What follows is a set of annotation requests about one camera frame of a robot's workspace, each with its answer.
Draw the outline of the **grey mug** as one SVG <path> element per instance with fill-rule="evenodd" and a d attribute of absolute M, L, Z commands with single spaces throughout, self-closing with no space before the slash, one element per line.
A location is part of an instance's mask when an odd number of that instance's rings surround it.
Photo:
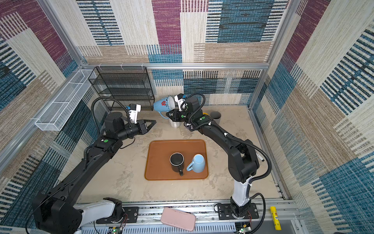
<path fill-rule="evenodd" d="M 220 124 L 220 120 L 221 120 L 221 117 L 222 117 L 222 114 L 218 111 L 213 111 L 210 113 L 210 116 L 214 119 L 214 121 L 219 125 Z"/>

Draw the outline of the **yellow marker right rail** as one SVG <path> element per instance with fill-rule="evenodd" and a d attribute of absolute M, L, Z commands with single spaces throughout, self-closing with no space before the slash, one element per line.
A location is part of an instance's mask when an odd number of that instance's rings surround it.
<path fill-rule="evenodd" d="M 275 230 L 276 231 L 281 231 L 281 224 L 280 224 L 280 221 L 279 221 L 279 217 L 278 217 L 278 213 L 277 213 L 276 207 L 275 206 L 271 206 L 270 207 L 270 211 L 271 211 L 271 214 L 272 214 L 272 219 L 273 219 Z"/>

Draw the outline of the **white faceted mug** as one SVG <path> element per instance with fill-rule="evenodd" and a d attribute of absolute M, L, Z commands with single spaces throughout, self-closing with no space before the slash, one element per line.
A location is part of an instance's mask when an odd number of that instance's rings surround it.
<path fill-rule="evenodd" d="M 171 125 L 172 128 L 179 128 L 180 127 L 180 122 L 174 122 L 172 120 L 169 120 L 169 123 Z"/>

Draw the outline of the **black mesh shelf rack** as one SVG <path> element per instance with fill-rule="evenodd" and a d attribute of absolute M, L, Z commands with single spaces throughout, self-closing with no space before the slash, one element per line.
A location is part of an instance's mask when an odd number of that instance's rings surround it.
<path fill-rule="evenodd" d="M 110 97 L 125 106 L 139 104 L 141 110 L 152 111 L 155 101 L 147 68 L 142 66 L 100 67 L 90 74 L 88 81 L 100 97 Z"/>

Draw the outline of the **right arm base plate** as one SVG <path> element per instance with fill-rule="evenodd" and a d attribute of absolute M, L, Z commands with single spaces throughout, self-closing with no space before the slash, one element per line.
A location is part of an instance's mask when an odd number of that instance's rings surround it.
<path fill-rule="evenodd" d="M 230 204 L 216 203 L 213 207 L 214 211 L 218 213 L 220 220 L 230 220 L 230 219 L 258 219 L 259 213 L 255 203 L 251 203 L 250 206 L 246 208 L 243 214 L 235 216 L 231 209 Z"/>

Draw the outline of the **black mug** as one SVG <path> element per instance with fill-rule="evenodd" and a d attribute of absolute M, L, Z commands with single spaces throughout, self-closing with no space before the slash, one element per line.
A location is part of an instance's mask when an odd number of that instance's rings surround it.
<path fill-rule="evenodd" d="M 178 173 L 180 176 L 183 176 L 184 169 L 184 156 L 181 153 L 174 153 L 169 158 L 171 168 L 174 172 Z"/>

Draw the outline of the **brown serving tray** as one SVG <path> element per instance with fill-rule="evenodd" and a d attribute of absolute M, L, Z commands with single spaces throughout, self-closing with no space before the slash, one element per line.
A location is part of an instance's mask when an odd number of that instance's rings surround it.
<path fill-rule="evenodd" d="M 180 153 L 184 156 L 183 175 L 172 169 L 169 159 L 172 154 Z M 204 170 L 196 173 L 187 171 L 192 163 L 193 157 L 201 154 L 205 159 Z M 206 155 L 206 143 L 202 139 L 177 139 L 177 140 L 155 140 L 149 145 L 147 164 L 145 169 L 146 180 L 197 180 L 208 177 L 208 165 Z"/>

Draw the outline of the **pink pouch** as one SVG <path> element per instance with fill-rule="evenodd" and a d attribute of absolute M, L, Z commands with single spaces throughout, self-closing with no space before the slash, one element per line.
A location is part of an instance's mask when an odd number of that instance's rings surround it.
<path fill-rule="evenodd" d="M 160 221 L 164 225 L 192 232 L 195 229 L 196 216 L 187 212 L 165 207 Z"/>

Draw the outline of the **blue patterned mug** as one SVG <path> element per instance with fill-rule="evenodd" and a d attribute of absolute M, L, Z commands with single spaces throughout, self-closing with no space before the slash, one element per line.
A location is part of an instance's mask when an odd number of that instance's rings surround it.
<path fill-rule="evenodd" d="M 163 116 L 162 112 L 169 112 L 174 109 L 175 109 L 175 101 L 173 97 L 171 96 L 163 98 L 159 101 L 156 101 L 153 104 L 153 110 L 157 111 L 161 115 L 161 117 L 165 119 L 167 119 L 167 117 Z"/>

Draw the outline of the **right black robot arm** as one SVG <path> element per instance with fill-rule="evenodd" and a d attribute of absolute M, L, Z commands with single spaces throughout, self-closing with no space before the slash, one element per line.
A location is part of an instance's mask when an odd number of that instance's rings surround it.
<path fill-rule="evenodd" d="M 235 180 L 230 207 L 235 218 L 243 218 L 251 207 L 250 188 L 256 180 L 266 178 L 272 170 L 269 156 L 249 139 L 241 140 L 224 128 L 213 117 L 203 113 L 206 98 L 199 101 L 198 93 L 168 97 L 161 104 L 173 122 L 182 122 L 191 131 L 198 131 L 217 143 L 228 155 L 228 170 Z"/>

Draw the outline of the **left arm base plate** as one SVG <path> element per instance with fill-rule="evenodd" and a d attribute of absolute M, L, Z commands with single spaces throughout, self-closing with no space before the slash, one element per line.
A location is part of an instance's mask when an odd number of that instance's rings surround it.
<path fill-rule="evenodd" d="M 136 223 L 139 207 L 115 208 L 111 216 L 98 219 L 96 224 L 125 224 Z"/>

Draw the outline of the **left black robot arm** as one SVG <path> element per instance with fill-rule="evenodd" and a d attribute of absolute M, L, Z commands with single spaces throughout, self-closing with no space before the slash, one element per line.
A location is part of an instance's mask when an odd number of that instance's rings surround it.
<path fill-rule="evenodd" d="M 88 146 L 83 159 L 73 171 L 47 194 L 38 193 L 32 201 L 37 229 L 51 234 L 73 234 L 81 226 L 98 219 L 116 216 L 122 218 L 122 202 L 112 198 L 85 205 L 76 201 L 95 174 L 123 149 L 123 140 L 145 135 L 155 120 L 132 120 L 130 110 L 134 106 L 121 105 L 126 113 L 111 112 L 104 120 L 103 129 L 98 129 L 97 140 Z"/>

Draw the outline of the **light blue mug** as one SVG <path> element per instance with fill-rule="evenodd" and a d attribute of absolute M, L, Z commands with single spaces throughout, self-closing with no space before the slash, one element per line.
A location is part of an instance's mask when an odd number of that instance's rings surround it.
<path fill-rule="evenodd" d="M 192 162 L 188 165 L 187 171 L 194 171 L 195 173 L 201 173 L 205 169 L 205 158 L 201 154 L 196 154 Z"/>

